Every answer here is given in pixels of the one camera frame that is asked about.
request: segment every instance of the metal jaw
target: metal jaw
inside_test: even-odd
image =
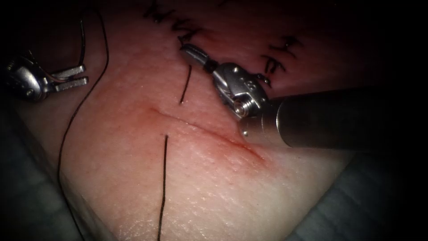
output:
[[[255,76],[238,64],[223,63],[213,71],[213,76],[220,98],[238,120],[256,116],[268,102],[268,96]]]
[[[204,50],[193,44],[183,44],[180,52],[188,64],[200,65],[206,73],[213,75],[214,86],[220,98],[238,120],[256,116],[268,102],[268,96],[258,79],[268,85],[270,81],[261,74],[250,74],[235,63],[219,65]]]
[[[39,102],[44,100],[49,93],[60,92],[88,83],[86,76],[73,78],[86,70],[84,65],[50,74],[37,64],[31,52],[29,52],[28,57],[15,56],[5,70],[6,77],[3,84],[17,97],[30,102]]]

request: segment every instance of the black cylindrical shaft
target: black cylindrical shaft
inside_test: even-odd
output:
[[[289,147],[386,150],[395,121],[379,87],[325,91],[272,99],[257,117],[243,118],[248,142]]]

